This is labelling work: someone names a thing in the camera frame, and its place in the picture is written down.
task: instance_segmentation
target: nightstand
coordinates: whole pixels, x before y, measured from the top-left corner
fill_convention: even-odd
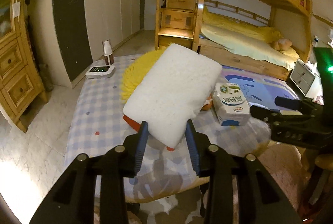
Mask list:
[[[290,79],[296,84],[300,91],[308,98],[316,98],[322,94],[320,77],[301,60],[297,60],[295,68],[291,72]]]

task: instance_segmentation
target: metal screw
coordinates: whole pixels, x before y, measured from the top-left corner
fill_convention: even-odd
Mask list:
[[[122,153],[122,152],[125,151],[125,147],[122,146],[122,145],[118,145],[118,146],[115,148],[115,151],[116,151],[117,153]]]
[[[247,154],[247,155],[246,155],[246,159],[247,159],[248,161],[253,162],[253,161],[256,159],[256,157],[255,157],[254,154]]]
[[[87,155],[86,154],[79,154],[77,157],[77,160],[79,160],[80,162],[84,161],[87,159]]]
[[[208,150],[211,152],[217,152],[219,150],[219,147],[215,144],[211,144],[210,146],[208,146]]]

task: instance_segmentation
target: blue and white checkered cloth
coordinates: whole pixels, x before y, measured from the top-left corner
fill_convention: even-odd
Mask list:
[[[116,71],[111,78],[84,82],[69,131],[65,167],[78,154],[86,153],[90,157],[105,154],[135,133],[123,120],[120,84],[126,67],[139,56],[115,57]],[[201,111],[193,123],[196,131],[206,134],[211,143],[233,155],[244,156],[270,137],[266,123],[254,118],[250,118],[246,126],[220,126],[213,108]],[[165,145],[150,136],[141,170],[135,178],[124,179],[124,189],[127,202],[148,202],[202,183],[204,181],[198,180],[192,169],[185,139],[175,151],[169,152]],[[98,178],[96,197],[99,197],[100,187]]]

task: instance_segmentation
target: floor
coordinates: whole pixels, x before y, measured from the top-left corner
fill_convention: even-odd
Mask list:
[[[114,56],[143,54],[154,49],[154,31],[142,31]],[[37,207],[63,171],[68,132],[82,80],[74,89],[55,86],[49,102],[32,103],[34,117],[27,133],[11,127],[0,114],[0,193],[17,218],[28,224]],[[144,224],[203,223],[199,189],[141,205]]]

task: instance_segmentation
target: white sponge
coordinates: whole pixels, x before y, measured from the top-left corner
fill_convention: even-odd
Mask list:
[[[123,112],[170,148],[184,136],[186,122],[200,112],[222,70],[217,62],[171,44],[136,87]]]

